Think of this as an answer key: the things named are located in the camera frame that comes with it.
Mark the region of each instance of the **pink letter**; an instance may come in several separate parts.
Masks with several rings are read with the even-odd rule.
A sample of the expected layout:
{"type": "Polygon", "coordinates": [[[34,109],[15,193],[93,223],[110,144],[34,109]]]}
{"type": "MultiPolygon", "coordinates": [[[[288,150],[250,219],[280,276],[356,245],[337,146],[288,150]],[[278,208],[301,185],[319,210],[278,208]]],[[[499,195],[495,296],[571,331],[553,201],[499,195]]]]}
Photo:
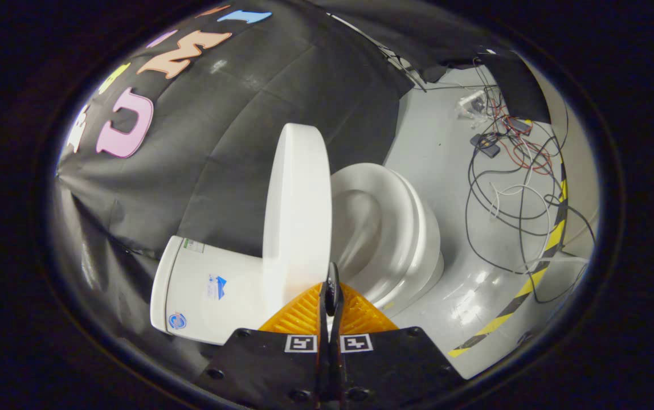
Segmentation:
{"type": "Polygon", "coordinates": [[[98,153],[105,150],[120,158],[127,158],[137,151],[142,140],[145,139],[145,133],[147,133],[150,122],[152,122],[154,111],[152,101],[130,91],[132,91],[132,87],[128,87],[119,95],[112,112],[118,112],[121,108],[137,112],[136,124],[131,132],[123,133],[112,128],[112,122],[107,121],[104,127],[101,128],[100,137],[97,140],[98,153]]]}

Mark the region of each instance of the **white floor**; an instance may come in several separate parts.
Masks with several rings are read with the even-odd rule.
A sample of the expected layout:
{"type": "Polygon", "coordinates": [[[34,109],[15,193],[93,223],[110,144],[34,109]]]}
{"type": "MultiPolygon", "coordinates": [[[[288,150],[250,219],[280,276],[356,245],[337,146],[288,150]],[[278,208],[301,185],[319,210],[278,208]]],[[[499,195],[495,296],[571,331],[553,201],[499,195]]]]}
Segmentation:
{"type": "MultiPolygon", "coordinates": [[[[487,70],[484,73],[489,82],[494,83],[491,74],[487,70]]],[[[446,84],[428,84],[426,88],[452,86],[448,83],[481,85],[473,68],[450,70],[440,81],[446,84]]],[[[385,161],[387,168],[410,180],[420,197],[436,213],[445,260],[441,280],[423,298],[392,319],[398,327],[423,327],[466,378],[475,376],[511,352],[528,330],[541,329],[558,304],[565,300],[562,297],[554,303],[540,305],[530,297],[498,330],[480,343],[456,358],[448,355],[494,319],[528,280],[527,275],[504,272],[484,262],[470,249],[466,239],[467,171],[473,153],[469,139],[482,132],[490,122],[472,129],[473,120],[457,118],[455,104],[459,98],[479,89],[409,91],[400,101],[397,137],[385,161]]],[[[549,124],[542,125],[551,132],[549,124]]],[[[547,138],[546,133],[535,126],[528,141],[542,144],[547,138]]],[[[476,156],[476,173],[486,169],[515,168],[517,166],[503,147],[495,158],[481,153],[476,156]]],[[[554,158],[553,171],[559,179],[559,158],[554,158]]],[[[522,184],[524,178],[524,171],[508,175],[489,174],[481,177],[480,184],[486,195],[492,198],[494,190],[490,182],[502,190],[522,184]]],[[[553,192],[548,176],[533,174],[529,185],[541,195],[553,192]]],[[[519,195],[501,197],[501,209],[505,212],[516,215],[519,204],[519,195]]],[[[543,201],[527,190],[523,215],[538,215],[544,210],[543,201]]],[[[555,214],[556,208],[551,208],[553,224],[555,214]]],[[[492,218],[473,197],[468,203],[467,218],[471,241],[480,254],[503,267],[516,269],[520,266],[522,259],[516,229],[492,218]]],[[[528,231],[546,232],[548,220],[543,216],[525,221],[522,226],[528,231]]],[[[527,235],[524,238],[526,259],[535,259],[543,250],[545,238],[527,235]]],[[[539,297],[549,299],[566,289],[581,267],[577,263],[551,264],[538,284],[539,297]]]]}

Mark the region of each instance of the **toilet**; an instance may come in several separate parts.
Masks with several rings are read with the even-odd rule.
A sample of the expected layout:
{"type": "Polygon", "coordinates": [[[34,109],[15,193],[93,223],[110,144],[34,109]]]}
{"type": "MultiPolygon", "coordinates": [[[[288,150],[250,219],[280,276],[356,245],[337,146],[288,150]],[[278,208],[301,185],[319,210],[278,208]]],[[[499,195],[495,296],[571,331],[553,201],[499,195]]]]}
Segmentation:
{"type": "Polygon", "coordinates": [[[436,216],[405,178],[377,164],[343,168],[330,187],[330,260],[341,282],[395,316],[443,273],[436,216]]]}
{"type": "Polygon", "coordinates": [[[319,130],[285,124],[269,179],[262,257],[172,236],[153,280],[150,323],[223,345],[234,330],[259,329],[324,282],[331,261],[343,283],[391,317],[441,276],[439,241],[434,213],[402,176],[373,163],[330,176],[319,130]]]}

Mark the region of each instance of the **sticker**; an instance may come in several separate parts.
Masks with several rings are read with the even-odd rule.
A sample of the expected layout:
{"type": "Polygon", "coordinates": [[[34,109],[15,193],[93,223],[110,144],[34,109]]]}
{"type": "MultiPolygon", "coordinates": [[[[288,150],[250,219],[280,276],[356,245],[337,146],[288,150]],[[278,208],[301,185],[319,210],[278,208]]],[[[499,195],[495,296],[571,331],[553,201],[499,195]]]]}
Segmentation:
{"type": "Polygon", "coordinates": [[[226,280],[224,278],[208,275],[208,298],[214,301],[220,301],[220,299],[226,295],[226,293],[223,291],[224,286],[226,286],[226,280]]]}
{"type": "Polygon", "coordinates": [[[316,353],[317,335],[287,335],[286,353],[316,353]]]}
{"type": "Polygon", "coordinates": [[[129,133],[124,133],[112,128],[111,120],[107,121],[101,127],[100,136],[97,140],[98,153],[107,151],[119,158],[127,158],[137,151],[142,140],[145,139],[145,134],[150,129],[150,123],[152,122],[154,111],[152,101],[132,93],[132,87],[127,87],[115,101],[112,112],[118,112],[123,108],[136,112],[137,122],[135,122],[129,133]]]}
{"type": "Polygon", "coordinates": [[[170,317],[167,319],[168,323],[170,324],[173,329],[182,329],[183,327],[186,327],[188,322],[186,321],[186,317],[183,316],[182,313],[177,313],[175,312],[174,314],[171,314],[170,317]]]}
{"type": "Polygon", "coordinates": [[[225,15],[222,18],[219,18],[216,21],[224,21],[224,20],[243,20],[246,21],[247,24],[253,24],[257,23],[259,21],[264,20],[268,16],[272,15],[272,13],[254,13],[253,11],[243,11],[243,10],[236,10],[231,14],[225,15]]]}
{"type": "Polygon", "coordinates": [[[69,139],[66,142],[66,145],[71,145],[74,147],[74,153],[79,150],[79,142],[81,141],[81,135],[84,133],[84,128],[87,126],[87,109],[89,104],[85,105],[79,112],[79,117],[76,118],[74,122],[74,127],[71,128],[69,132],[69,139]]]}
{"type": "Polygon", "coordinates": [[[219,11],[225,10],[225,9],[227,9],[229,7],[231,7],[231,5],[225,5],[225,6],[221,6],[221,7],[216,7],[214,9],[210,9],[208,11],[203,11],[199,15],[195,16],[195,18],[199,18],[199,17],[204,16],[204,15],[212,15],[213,13],[218,13],[219,11]]]}
{"type": "Polygon", "coordinates": [[[119,77],[122,73],[124,73],[124,70],[126,70],[130,64],[131,63],[120,65],[119,67],[117,67],[116,70],[114,70],[113,73],[109,75],[109,77],[107,77],[106,80],[104,80],[103,83],[101,83],[99,87],[100,95],[103,94],[107,90],[107,88],[109,88],[109,86],[112,85],[112,83],[114,83],[114,80],[117,80],[117,77],[119,77]]]}
{"type": "Polygon", "coordinates": [[[185,242],[183,242],[183,247],[184,249],[192,250],[194,252],[200,252],[203,253],[203,249],[205,249],[205,245],[198,242],[194,241],[193,239],[186,239],[185,242]]]}
{"type": "Polygon", "coordinates": [[[340,335],[340,351],[342,353],[370,352],[371,350],[372,342],[368,333],[340,335]]]}
{"type": "Polygon", "coordinates": [[[158,45],[158,44],[160,44],[161,42],[165,41],[166,39],[168,39],[168,37],[170,37],[171,35],[173,35],[173,34],[175,34],[175,33],[177,33],[177,32],[178,32],[178,30],[173,30],[173,31],[171,31],[170,33],[165,33],[165,34],[161,35],[160,37],[154,39],[154,40],[152,41],[152,43],[147,44],[147,45],[145,46],[145,48],[152,48],[152,47],[155,47],[156,45],[158,45]]]}
{"type": "Polygon", "coordinates": [[[197,45],[208,49],[221,44],[221,42],[230,36],[231,33],[203,33],[199,30],[193,31],[191,34],[178,40],[178,48],[150,58],[147,63],[137,70],[137,73],[139,75],[147,70],[153,70],[163,72],[165,73],[165,78],[171,79],[188,67],[191,63],[189,58],[201,55],[202,52],[196,47],[197,45]]]}

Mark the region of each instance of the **toilet bowl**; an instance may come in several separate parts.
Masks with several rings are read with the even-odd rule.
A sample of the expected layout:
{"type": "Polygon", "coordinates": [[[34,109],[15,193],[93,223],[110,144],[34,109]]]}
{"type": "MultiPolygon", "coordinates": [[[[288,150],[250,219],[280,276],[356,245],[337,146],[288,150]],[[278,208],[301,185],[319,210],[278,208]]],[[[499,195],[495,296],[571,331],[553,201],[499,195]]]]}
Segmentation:
{"type": "Polygon", "coordinates": [[[436,216],[405,178],[384,166],[348,166],[330,185],[330,260],[342,282],[392,317],[443,273],[436,216]]]}

